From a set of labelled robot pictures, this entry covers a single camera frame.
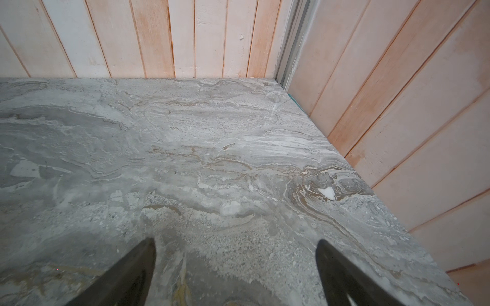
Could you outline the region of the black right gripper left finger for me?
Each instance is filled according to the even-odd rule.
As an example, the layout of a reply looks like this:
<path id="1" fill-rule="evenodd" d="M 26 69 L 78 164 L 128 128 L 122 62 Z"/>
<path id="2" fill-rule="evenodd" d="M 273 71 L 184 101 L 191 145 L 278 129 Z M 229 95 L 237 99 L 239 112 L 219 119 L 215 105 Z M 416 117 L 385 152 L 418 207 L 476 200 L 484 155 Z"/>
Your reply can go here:
<path id="1" fill-rule="evenodd" d="M 68 305 L 144 305 L 156 264 L 154 238 L 146 238 Z"/>

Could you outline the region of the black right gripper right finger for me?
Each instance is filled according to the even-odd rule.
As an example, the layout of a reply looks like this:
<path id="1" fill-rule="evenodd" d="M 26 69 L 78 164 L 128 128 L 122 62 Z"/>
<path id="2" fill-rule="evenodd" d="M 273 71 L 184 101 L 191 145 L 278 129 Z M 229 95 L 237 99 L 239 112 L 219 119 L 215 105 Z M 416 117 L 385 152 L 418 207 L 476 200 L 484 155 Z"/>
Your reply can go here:
<path id="1" fill-rule="evenodd" d="M 315 260 L 328 305 L 402 304 L 324 239 Z"/>

